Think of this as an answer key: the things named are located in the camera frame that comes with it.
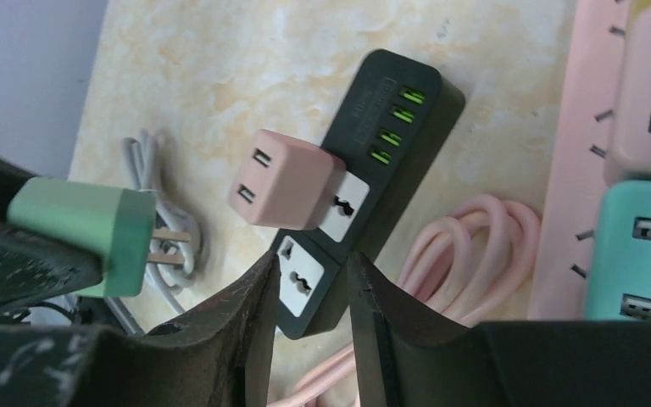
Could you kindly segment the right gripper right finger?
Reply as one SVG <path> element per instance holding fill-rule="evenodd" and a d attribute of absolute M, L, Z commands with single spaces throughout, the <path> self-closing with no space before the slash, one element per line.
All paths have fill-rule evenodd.
<path fill-rule="evenodd" d="M 651 322 L 491 321 L 438 314 L 348 257 L 363 406 L 651 406 Z"/>

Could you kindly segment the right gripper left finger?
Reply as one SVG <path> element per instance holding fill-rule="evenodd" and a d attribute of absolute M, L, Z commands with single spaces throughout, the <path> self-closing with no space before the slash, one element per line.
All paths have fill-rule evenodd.
<path fill-rule="evenodd" d="M 280 265 L 241 277 L 144 336 L 111 326 L 0 326 L 0 406 L 264 406 Z"/>

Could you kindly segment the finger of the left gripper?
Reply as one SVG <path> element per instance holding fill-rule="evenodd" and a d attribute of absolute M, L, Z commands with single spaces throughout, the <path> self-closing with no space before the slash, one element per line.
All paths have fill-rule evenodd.
<path fill-rule="evenodd" d="M 7 208 L 33 174 L 0 159 L 0 317 L 102 281 L 94 253 L 7 222 Z"/>

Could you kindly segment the black power strip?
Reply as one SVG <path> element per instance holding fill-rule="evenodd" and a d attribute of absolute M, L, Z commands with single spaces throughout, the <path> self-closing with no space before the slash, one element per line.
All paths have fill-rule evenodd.
<path fill-rule="evenodd" d="M 367 54 L 321 143 L 347 173 L 321 226 L 281 229 L 277 326 L 297 340 L 333 330 L 348 307 L 352 252 L 375 260 L 465 109 L 465 95 L 430 65 Z"/>

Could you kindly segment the teal plug adapter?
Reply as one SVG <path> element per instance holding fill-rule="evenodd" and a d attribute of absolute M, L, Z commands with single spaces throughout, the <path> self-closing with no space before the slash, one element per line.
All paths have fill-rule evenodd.
<path fill-rule="evenodd" d="M 619 182 L 604 194 L 583 316 L 651 321 L 651 181 Z"/>

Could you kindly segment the pink power strip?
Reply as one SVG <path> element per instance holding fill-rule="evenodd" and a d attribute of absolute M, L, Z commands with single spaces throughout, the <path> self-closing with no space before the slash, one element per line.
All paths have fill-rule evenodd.
<path fill-rule="evenodd" d="M 625 46 L 626 1 L 580 1 L 565 70 L 554 156 L 542 216 L 530 320 L 582 316 L 604 155 Z"/>

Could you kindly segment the beige pink plug adapter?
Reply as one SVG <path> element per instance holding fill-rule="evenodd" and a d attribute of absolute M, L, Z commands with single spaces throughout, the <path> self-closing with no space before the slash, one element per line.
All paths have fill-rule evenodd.
<path fill-rule="evenodd" d="M 604 178 L 609 186 L 651 180 L 651 1 L 630 7 Z"/>

